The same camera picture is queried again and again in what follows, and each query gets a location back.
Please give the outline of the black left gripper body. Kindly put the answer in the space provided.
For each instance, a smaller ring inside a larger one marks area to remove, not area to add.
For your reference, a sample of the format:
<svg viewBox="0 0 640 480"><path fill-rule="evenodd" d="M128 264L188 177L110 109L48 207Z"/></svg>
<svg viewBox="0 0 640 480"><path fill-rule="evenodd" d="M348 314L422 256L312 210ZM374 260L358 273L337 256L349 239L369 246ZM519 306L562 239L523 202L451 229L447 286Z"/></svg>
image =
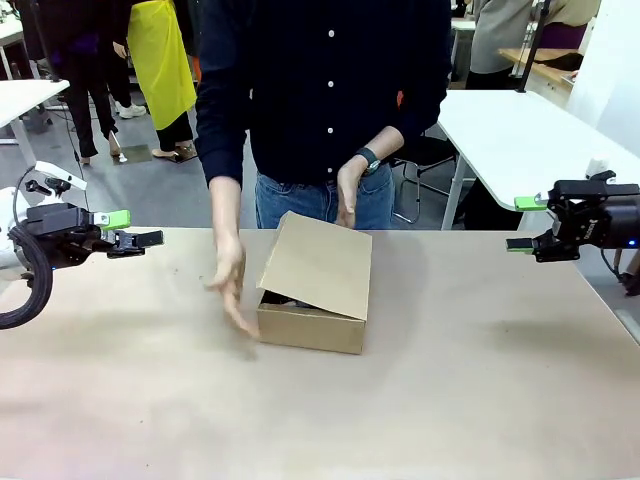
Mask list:
<svg viewBox="0 0 640 480"><path fill-rule="evenodd" d="M53 268L83 264L92 253L106 253L108 243L93 214L71 203L30 207L24 226L35 237Z"/></svg>

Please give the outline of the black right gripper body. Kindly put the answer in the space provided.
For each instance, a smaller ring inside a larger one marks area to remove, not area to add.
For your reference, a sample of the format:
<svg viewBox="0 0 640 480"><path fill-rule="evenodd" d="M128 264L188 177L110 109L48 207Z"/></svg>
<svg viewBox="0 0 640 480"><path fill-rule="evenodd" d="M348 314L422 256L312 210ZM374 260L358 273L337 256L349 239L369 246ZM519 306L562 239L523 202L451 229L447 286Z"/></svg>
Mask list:
<svg viewBox="0 0 640 480"><path fill-rule="evenodd" d="M561 241L603 250L639 247L639 186L617 184L609 170L588 180L558 180L548 191L551 227Z"/></svg>

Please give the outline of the person's right hand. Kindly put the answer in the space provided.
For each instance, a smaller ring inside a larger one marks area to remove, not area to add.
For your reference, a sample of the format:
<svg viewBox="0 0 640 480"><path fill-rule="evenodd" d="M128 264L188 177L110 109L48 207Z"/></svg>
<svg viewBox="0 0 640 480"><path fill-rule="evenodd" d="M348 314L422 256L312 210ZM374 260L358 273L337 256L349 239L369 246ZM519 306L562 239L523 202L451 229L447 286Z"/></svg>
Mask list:
<svg viewBox="0 0 640 480"><path fill-rule="evenodd" d="M245 248L238 233L217 235L215 243L216 271L213 278L206 283L206 289L219 294L226 317L239 331L252 339L258 339L259 329L241 312L246 267Z"/></svg>

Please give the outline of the person's left hand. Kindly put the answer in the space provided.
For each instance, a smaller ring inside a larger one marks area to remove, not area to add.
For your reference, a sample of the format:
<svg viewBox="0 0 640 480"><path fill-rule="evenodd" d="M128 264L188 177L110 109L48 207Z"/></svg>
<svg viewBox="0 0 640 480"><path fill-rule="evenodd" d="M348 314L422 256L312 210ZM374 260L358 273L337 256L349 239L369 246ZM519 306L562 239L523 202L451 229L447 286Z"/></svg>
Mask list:
<svg viewBox="0 0 640 480"><path fill-rule="evenodd" d="M340 226L349 229L355 228L357 192L360 179L367 168L367 159L361 155L355 155L338 171L336 223Z"/></svg>

